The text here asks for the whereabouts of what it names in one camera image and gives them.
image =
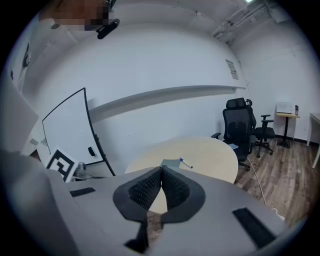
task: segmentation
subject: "white wall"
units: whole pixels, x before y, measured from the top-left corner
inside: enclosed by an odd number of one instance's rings
[[[226,63],[234,62],[239,80]],[[153,90],[220,85],[245,87],[240,66],[227,45],[205,34],[161,24],[117,28],[103,40],[88,38],[42,75],[26,96],[35,109],[50,112],[86,87],[96,106]]]
[[[292,102],[299,106],[300,118],[289,119],[287,135],[307,140],[309,113],[320,113],[320,66],[298,26],[293,21],[270,20],[236,40],[231,49],[248,82],[256,119],[271,114],[270,126],[283,135],[285,118],[276,116],[276,102]],[[314,127],[311,141],[318,143],[319,127],[316,123]]]
[[[234,63],[239,80],[232,78],[226,59]],[[116,174],[123,174],[130,162],[158,142],[223,132],[226,101],[248,97],[245,89],[233,89],[247,83],[227,45],[194,31],[157,24],[119,27],[103,40],[89,38],[40,81],[27,96],[41,120],[83,87],[89,104],[101,106],[170,87],[229,86],[155,93],[105,109],[104,119],[96,120],[93,128]],[[109,174],[104,163],[88,169]]]

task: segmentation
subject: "chair headrest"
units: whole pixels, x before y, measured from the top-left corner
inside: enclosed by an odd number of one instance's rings
[[[247,105],[244,98],[233,98],[226,102],[227,109],[243,109],[246,107]]]

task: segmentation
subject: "black mesh pad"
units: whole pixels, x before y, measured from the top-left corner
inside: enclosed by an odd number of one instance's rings
[[[161,171],[158,170],[148,177],[136,182],[129,189],[129,198],[149,210],[152,203],[156,199],[161,187]]]
[[[205,191],[197,182],[166,165],[119,186],[113,193],[113,202],[127,220],[143,223],[160,191],[161,181],[168,209],[161,217],[163,224],[185,222],[205,203]]]
[[[180,178],[167,170],[162,169],[162,189],[166,198],[166,207],[169,210],[181,205],[190,195],[189,186]]]
[[[127,220],[144,222],[147,211],[156,199],[161,188],[161,167],[117,187],[113,193],[113,202]]]

